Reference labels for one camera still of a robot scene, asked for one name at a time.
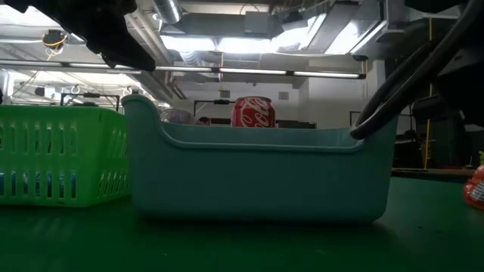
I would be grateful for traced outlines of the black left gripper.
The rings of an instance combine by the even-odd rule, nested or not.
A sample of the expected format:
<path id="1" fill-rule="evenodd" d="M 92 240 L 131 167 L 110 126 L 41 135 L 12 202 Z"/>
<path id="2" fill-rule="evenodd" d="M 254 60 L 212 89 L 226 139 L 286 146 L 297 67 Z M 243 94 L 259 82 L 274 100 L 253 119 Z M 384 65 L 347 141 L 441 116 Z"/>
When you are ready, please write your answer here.
<path id="1" fill-rule="evenodd" d="M 59 23 L 67 32 L 102 53 L 110 67 L 128 66 L 154 71 L 156 62 L 129 34 L 125 16 L 137 9 L 135 0 L 3 0 L 20 13 L 34 7 Z"/>

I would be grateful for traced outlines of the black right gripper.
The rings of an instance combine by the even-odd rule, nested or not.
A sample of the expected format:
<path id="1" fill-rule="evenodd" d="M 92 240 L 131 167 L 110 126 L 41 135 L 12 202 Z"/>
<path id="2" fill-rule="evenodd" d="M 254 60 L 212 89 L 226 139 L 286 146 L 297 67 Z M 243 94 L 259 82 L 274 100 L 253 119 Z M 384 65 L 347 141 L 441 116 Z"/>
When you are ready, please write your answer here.
<path id="1" fill-rule="evenodd" d="M 466 123 L 484 128 L 484 60 L 452 61 L 435 83 L 447 105 L 462 112 Z"/>

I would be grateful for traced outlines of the blue candy packet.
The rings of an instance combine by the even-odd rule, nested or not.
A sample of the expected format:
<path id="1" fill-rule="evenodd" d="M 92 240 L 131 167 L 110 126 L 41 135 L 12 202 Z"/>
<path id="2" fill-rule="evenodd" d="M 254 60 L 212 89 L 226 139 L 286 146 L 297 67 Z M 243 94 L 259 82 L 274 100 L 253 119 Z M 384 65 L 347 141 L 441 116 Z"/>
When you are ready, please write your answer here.
<path id="1" fill-rule="evenodd" d="M 36 196 L 41 196 L 42 195 L 42 185 L 45 185 L 47 187 L 47 197 L 52 197 L 53 196 L 53 175 L 51 172 L 47 173 L 47 177 L 43 177 L 40 172 L 35 173 L 35 193 Z M 58 182 L 58 197 L 59 198 L 65 198 L 67 196 L 67 184 L 70 185 L 71 191 L 70 191 L 70 197 L 72 199 L 76 198 L 76 192 L 77 192 L 77 182 L 76 182 L 76 173 L 71 172 L 68 175 L 65 175 L 64 173 L 60 173 L 57 178 Z"/>
<path id="2" fill-rule="evenodd" d="M 0 172 L 0 196 L 26 196 L 30 191 L 29 173 Z"/>

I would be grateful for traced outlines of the orange candy packet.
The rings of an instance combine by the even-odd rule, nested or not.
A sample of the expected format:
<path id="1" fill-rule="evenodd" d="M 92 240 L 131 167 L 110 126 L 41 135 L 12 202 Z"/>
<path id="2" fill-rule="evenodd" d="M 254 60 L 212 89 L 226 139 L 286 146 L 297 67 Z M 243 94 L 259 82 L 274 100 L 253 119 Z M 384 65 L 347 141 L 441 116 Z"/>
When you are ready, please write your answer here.
<path id="1" fill-rule="evenodd" d="M 480 165 L 464 185 L 464 200 L 469 206 L 484 211 L 484 165 Z"/>

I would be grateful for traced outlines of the green slotted plastic basket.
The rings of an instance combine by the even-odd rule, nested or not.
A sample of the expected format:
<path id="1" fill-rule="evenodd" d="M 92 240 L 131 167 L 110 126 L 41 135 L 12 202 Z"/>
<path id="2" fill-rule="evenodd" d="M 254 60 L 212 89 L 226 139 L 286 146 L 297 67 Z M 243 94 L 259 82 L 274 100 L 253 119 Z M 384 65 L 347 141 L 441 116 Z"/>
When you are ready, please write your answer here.
<path id="1" fill-rule="evenodd" d="M 88 207 L 128 196 L 126 118 L 100 107 L 0 106 L 0 172 L 29 173 L 26 196 L 0 196 L 0 206 Z M 35 173 L 53 175 L 53 196 L 35 193 Z M 58 197 L 60 173 L 76 173 L 76 198 Z"/>

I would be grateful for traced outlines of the red Coca-Cola can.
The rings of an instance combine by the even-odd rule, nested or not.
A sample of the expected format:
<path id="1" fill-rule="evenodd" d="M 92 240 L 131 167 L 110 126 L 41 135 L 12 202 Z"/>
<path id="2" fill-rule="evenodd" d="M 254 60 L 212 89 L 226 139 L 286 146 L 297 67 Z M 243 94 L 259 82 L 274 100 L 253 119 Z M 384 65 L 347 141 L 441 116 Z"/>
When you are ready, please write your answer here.
<path id="1" fill-rule="evenodd" d="M 275 127 L 275 109 L 267 97 L 239 97 L 231 111 L 232 127 Z"/>

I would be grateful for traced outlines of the teal plastic bin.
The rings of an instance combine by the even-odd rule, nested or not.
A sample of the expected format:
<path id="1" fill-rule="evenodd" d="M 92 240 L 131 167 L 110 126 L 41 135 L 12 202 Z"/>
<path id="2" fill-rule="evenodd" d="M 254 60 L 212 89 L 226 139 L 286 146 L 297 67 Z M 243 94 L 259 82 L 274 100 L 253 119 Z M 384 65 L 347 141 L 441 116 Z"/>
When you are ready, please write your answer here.
<path id="1" fill-rule="evenodd" d="M 396 121 L 356 140 L 347 128 L 163 122 L 140 94 L 122 104 L 132 201 L 145 216 L 365 223 L 386 210 Z"/>

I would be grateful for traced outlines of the silver ribbed ventilation duct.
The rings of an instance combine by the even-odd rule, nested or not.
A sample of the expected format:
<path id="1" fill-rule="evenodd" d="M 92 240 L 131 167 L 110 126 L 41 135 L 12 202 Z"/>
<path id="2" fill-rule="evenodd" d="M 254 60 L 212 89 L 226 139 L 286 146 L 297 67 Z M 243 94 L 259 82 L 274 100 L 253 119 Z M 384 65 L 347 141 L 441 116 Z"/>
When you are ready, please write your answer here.
<path id="1" fill-rule="evenodd" d="M 182 18 L 182 8 L 178 0 L 135 0 L 135 3 L 137 8 L 125 16 L 130 34 L 157 66 L 173 65 L 171 54 L 160 38 L 160 30 Z M 156 100 L 170 103 L 186 98 L 169 71 L 142 72 L 135 75 L 134 79 Z"/>

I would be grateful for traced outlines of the black table frame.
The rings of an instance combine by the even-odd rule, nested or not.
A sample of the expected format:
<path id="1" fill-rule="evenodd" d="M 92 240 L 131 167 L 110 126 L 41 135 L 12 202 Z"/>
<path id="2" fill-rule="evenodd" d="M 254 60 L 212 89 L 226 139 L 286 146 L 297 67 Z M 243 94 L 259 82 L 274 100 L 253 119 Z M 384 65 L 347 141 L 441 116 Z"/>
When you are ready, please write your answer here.
<path id="1" fill-rule="evenodd" d="M 393 168 L 392 176 L 398 178 L 442 181 L 463 184 L 473 176 L 474 170 L 469 169 L 420 169 Z"/>

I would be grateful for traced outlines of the grey rectangular air duct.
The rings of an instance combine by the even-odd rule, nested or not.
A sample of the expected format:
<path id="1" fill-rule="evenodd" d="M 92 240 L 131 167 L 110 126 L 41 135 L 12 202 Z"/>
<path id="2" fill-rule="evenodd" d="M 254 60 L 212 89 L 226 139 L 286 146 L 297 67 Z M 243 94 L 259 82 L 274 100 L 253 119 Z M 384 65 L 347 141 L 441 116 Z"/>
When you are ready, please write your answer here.
<path id="1" fill-rule="evenodd" d="M 180 0 L 183 16 L 162 35 L 272 39 L 283 32 L 278 0 Z"/>

